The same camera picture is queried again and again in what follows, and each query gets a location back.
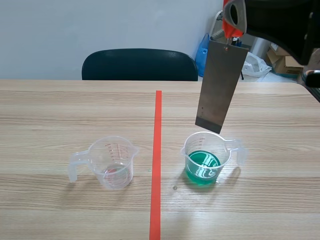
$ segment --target measuring cup handle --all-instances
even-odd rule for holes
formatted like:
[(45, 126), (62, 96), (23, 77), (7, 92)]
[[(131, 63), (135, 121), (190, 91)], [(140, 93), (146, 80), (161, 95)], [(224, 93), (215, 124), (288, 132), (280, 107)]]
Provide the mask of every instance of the measuring cup handle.
[(247, 150), (242, 147), (242, 142), (240, 140), (226, 140), (225, 147), (231, 152), (236, 152), (236, 162), (239, 166), (245, 165)]
[(76, 152), (70, 157), (68, 176), (71, 183), (77, 180), (77, 165), (89, 163), (88, 153), (88, 151)]
[(236, 151), (236, 163), (238, 166), (244, 166), (247, 160), (247, 150), (243, 147), (235, 149)]

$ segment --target measuring cup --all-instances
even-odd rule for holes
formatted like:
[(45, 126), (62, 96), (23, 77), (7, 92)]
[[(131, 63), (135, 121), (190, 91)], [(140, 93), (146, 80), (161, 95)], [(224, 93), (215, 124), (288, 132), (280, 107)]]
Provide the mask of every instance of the measuring cup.
[(138, 148), (123, 137), (104, 137), (93, 143), (88, 150), (71, 156), (68, 165), (69, 180), (77, 180), (77, 165), (87, 164), (105, 188), (124, 188), (134, 176), (133, 159), (137, 153)]
[(237, 153), (237, 164), (243, 166), (247, 151), (240, 140), (225, 140), (219, 134), (206, 131), (190, 135), (181, 149), (186, 174), (200, 185), (215, 183), (233, 153)]

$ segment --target white plastic bag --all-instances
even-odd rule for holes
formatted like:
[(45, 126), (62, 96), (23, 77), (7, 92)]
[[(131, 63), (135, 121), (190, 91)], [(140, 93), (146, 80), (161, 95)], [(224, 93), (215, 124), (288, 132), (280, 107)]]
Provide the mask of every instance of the white plastic bag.
[(258, 78), (266, 75), (271, 69), (272, 67), (268, 66), (263, 59), (248, 52), (242, 67), (242, 73)]

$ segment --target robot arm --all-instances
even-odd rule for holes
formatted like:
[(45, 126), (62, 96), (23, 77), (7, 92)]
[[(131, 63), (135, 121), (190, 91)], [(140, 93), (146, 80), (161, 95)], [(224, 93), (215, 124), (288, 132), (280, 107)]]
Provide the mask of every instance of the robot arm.
[[(313, 49), (320, 48), (319, 0), (224, 0), (224, 3), (223, 20), (231, 27), (279, 45), (301, 65), (307, 65)], [(319, 88), (320, 73), (310, 74), (306, 85)]]

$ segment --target chair backrest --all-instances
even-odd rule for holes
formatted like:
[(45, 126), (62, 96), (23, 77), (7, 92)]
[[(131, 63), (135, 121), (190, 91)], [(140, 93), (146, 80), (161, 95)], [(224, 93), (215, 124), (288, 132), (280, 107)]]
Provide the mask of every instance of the chair backrest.
[(188, 55), (160, 49), (97, 51), (82, 66), (83, 80), (198, 81), (195, 61)]

